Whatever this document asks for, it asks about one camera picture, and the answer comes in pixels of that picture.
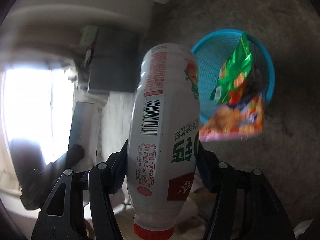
red logo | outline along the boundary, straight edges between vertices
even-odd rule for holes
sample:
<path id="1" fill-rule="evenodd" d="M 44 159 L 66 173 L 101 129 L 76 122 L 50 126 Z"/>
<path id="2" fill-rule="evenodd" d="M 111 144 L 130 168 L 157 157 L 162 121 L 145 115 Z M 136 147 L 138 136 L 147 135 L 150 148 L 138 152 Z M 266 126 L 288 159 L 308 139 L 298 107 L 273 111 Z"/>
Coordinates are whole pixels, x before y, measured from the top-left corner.
<path id="1" fill-rule="evenodd" d="M 146 188 L 146 187 L 142 187 L 142 186 L 139 186 L 137 187 L 137 190 L 140 194 L 144 195 L 144 196 L 151 196 L 152 195 L 152 192 L 150 191 L 150 189 Z"/>
<path id="2" fill-rule="evenodd" d="M 169 180 L 167 201 L 185 201 L 190 193 L 194 172 Z"/>
<path id="3" fill-rule="evenodd" d="M 156 91 L 152 91 L 152 92 L 145 92 L 143 95 L 145 97 L 149 97 L 149 96 L 161 95 L 162 93 L 163 93 L 162 90 L 156 90 Z"/>

green chinese characters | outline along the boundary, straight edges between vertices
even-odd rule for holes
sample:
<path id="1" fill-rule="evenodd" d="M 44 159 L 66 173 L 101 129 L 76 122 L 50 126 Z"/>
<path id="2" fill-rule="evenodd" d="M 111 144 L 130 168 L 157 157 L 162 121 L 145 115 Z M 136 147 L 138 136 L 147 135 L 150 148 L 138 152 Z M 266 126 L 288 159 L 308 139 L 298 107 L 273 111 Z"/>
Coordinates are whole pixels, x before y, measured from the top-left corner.
<path id="1" fill-rule="evenodd" d="M 198 147 L 198 133 L 196 134 L 196 137 L 194 139 L 194 154 L 197 154 L 197 147 Z M 173 152 L 172 152 L 172 163 L 176 162 L 183 162 L 183 161 L 190 161 L 192 157 L 192 146 L 193 142 L 191 137 L 188 137 L 186 142 L 184 139 L 180 140 L 173 146 Z"/>

plastic bag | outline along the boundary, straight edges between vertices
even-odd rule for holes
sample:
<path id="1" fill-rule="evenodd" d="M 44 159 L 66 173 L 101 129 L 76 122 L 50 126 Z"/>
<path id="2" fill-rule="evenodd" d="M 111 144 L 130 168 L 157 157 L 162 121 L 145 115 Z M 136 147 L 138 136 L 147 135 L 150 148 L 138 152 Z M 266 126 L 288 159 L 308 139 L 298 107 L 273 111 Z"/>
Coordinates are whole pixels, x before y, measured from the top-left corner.
<path id="1" fill-rule="evenodd" d="M 264 102 L 260 93 L 253 98 L 243 98 L 234 106 L 220 105 L 215 115 L 200 129 L 200 141 L 247 139 L 260 134 Z"/>
<path id="2" fill-rule="evenodd" d="M 244 32 L 231 56 L 223 63 L 217 87 L 212 91 L 210 99 L 217 104 L 237 104 L 246 89 L 252 65 L 250 45 Z"/>

blue plastic basket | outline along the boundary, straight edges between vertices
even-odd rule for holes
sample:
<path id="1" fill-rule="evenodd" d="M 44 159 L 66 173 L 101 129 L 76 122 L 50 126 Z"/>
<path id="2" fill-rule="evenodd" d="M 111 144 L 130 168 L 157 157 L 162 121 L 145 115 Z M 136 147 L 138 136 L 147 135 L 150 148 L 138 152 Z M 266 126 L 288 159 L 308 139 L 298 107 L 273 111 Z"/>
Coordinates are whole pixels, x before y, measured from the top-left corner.
<path id="1" fill-rule="evenodd" d="M 206 123 L 217 111 L 217 105 L 211 101 L 210 95 L 217 85 L 217 79 L 222 63 L 231 55 L 237 46 L 242 31 L 224 29 L 202 38 L 193 48 L 199 63 L 199 102 L 200 120 Z M 275 87 L 275 71 L 271 57 L 266 48 L 253 36 L 247 34 L 250 43 L 253 62 L 260 70 L 266 91 L 266 106 L 272 99 Z"/>

nutrition facts table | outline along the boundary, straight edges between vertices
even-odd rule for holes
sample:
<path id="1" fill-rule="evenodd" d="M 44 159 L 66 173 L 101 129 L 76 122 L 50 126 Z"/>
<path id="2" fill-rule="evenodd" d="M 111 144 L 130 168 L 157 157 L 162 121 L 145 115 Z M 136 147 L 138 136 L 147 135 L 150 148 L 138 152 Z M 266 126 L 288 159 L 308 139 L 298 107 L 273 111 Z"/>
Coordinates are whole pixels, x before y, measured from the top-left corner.
<path id="1" fill-rule="evenodd" d="M 137 180 L 142 184 L 153 185 L 156 148 L 139 147 L 137 158 Z"/>

